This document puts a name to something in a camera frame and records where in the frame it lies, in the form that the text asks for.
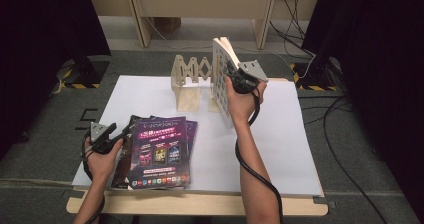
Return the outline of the wooden table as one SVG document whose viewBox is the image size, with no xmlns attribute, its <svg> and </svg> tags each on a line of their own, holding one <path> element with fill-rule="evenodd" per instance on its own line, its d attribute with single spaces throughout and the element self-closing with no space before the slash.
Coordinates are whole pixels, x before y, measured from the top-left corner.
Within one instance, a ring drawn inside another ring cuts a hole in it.
<svg viewBox="0 0 424 224">
<path fill-rule="evenodd" d="M 324 216 L 328 204 L 322 188 L 319 196 L 282 195 L 285 216 Z M 110 214 L 241 216 L 238 192 L 182 190 L 109 190 L 105 212 Z"/>
</svg>

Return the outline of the beige wooden desk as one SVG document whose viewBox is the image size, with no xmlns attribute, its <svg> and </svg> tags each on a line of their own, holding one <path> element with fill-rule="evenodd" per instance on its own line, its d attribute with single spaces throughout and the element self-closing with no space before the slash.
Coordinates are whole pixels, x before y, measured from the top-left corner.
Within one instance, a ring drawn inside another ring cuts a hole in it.
<svg viewBox="0 0 424 224">
<path fill-rule="evenodd" d="M 256 47 L 265 47 L 269 22 L 289 20 L 296 10 L 308 21 L 317 0 L 92 0 L 99 16 L 128 16 L 134 20 L 139 45 L 149 46 L 154 17 L 248 19 L 253 24 Z"/>
</svg>

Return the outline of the black stand base striped tape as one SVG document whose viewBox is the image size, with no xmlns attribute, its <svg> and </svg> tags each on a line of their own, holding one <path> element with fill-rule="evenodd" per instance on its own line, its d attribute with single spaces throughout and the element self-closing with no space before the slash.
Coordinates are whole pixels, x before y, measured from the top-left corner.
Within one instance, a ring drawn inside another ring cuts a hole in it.
<svg viewBox="0 0 424 224">
<path fill-rule="evenodd" d="M 62 88 L 90 89 L 98 88 L 109 62 L 106 60 L 88 60 L 86 63 L 75 63 L 65 72 Z"/>
<path fill-rule="evenodd" d="M 329 64 L 314 66 L 312 61 L 290 64 L 293 81 L 300 90 L 336 91 L 337 72 Z"/>
</svg>

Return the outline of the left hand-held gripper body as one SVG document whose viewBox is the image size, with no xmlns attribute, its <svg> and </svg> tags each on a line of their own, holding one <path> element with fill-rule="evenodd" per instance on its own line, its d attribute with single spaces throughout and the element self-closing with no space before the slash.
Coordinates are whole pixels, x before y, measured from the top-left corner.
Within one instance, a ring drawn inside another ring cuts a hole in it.
<svg viewBox="0 0 424 224">
<path fill-rule="evenodd" d="M 91 123 L 90 129 L 88 130 L 88 146 L 84 148 L 84 153 L 87 154 L 89 151 L 94 151 L 99 154 L 109 154 L 112 151 L 118 151 L 119 147 L 117 143 L 120 139 L 118 136 L 110 139 L 107 133 L 109 125 L 103 125 L 100 123 Z"/>
</svg>

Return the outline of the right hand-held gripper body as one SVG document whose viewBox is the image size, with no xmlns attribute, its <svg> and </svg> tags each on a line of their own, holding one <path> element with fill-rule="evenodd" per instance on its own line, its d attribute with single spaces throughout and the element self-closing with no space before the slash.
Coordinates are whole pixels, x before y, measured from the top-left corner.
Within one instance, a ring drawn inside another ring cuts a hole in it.
<svg viewBox="0 0 424 224">
<path fill-rule="evenodd" d="M 261 81 L 268 78 L 257 60 L 232 64 L 234 79 L 231 80 L 234 90 L 239 94 L 247 94 L 258 87 Z"/>
</svg>

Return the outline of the wooden expandable book rack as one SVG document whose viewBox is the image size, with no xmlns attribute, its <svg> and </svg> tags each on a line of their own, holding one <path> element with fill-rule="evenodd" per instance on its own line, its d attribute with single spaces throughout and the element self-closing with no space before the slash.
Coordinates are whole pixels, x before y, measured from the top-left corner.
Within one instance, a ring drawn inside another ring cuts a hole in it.
<svg viewBox="0 0 424 224">
<path fill-rule="evenodd" d="M 218 112 L 213 97 L 212 65 L 206 57 L 191 57 L 187 62 L 176 55 L 171 71 L 171 89 L 179 112 L 197 112 L 205 101 L 209 112 Z"/>
</svg>

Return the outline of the black curtain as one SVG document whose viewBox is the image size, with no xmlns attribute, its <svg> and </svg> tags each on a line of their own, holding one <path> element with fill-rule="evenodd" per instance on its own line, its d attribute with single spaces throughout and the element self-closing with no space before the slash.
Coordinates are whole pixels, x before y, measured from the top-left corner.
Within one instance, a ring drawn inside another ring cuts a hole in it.
<svg viewBox="0 0 424 224">
<path fill-rule="evenodd" d="M 317 0 L 304 48 L 336 58 L 372 143 L 424 223 L 424 0 Z"/>
<path fill-rule="evenodd" d="M 0 160 L 68 60 L 110 53 L 91 0 L 0 0 Z"/>
</svg>

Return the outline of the person's right hand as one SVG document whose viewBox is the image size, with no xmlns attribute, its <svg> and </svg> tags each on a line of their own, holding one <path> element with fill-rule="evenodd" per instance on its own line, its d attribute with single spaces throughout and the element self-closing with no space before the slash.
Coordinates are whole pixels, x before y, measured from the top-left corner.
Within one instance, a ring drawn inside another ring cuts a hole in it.
<svg viewBox="0 0 424 224">
<path fill-rule="evenodd" d="M 227 108 L 236 128 L 248 125 L 250 116 L 263 102 L 266 87 L 267 84 L 260 81 L 252 94 L 239 94 L 234 90 L 232 80 L 229 77 L 226 78 Z"/>
</svg>

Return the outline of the white magazine with picture grid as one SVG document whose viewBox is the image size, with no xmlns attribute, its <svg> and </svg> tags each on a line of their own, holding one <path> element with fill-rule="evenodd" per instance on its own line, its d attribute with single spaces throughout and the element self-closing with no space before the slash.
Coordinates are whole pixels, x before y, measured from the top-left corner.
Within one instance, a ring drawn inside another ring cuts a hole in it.
<svg viewBox="0 0 424 224">
<path fill-rule="evenodd" d="M 213 39 L 213 61 L 212 61 L 212 95 L 224 118 L 226 125 L 233 126 L 232 119 L 227 109 L 227 88 L 226 75 L 224 73 L 225 64 L 230 61 L 232 64 L 239 64 L 240 61 L 235 54 L 233 47 L 227 37 Z"/>
</svg>

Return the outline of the white table sheet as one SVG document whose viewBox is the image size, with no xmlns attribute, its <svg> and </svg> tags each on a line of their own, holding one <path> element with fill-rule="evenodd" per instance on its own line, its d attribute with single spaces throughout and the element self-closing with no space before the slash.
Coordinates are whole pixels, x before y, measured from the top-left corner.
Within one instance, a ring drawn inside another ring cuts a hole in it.
<svg viewBox="0 0 424 224">
<path fill-rule="evenodd" d="M 200 83 L 196 112 L 184 114 L 198 123 L 190 161 L 190 191 L 238 192 L 239 162 L 236 135 L 221 113 L 209 110 L 210 85 Z M 100 122 L 115 123 L 114 135 L 132 115 L 174 117 L 175 96 L 169 77 L 125 76 L 118 78 Z M 272 184 L 283 195 L 319 196 L 321 184 L 309 148 L 297 89 L 292 82 L 271 80 L 251 130 Z"/>
</svg>

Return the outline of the person's left hand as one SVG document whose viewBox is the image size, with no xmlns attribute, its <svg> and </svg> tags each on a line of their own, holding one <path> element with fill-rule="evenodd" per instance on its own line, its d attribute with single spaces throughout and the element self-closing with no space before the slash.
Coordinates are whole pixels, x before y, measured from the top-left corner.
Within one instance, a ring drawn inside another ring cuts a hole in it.
<svg viewBox="0 0 424 224">
<path fill-rule="evenodd" d="M 99 154 L 91 149 L 90 138 L 84 143 L 85 159 L 88 169 L 92 175 L 92 183 L 107 184 L 110 176 L 115 170 L 116 156 L 121 150 L 124 140 L 119 139 L 112 150 L 105 155 Z"/>
</svg>

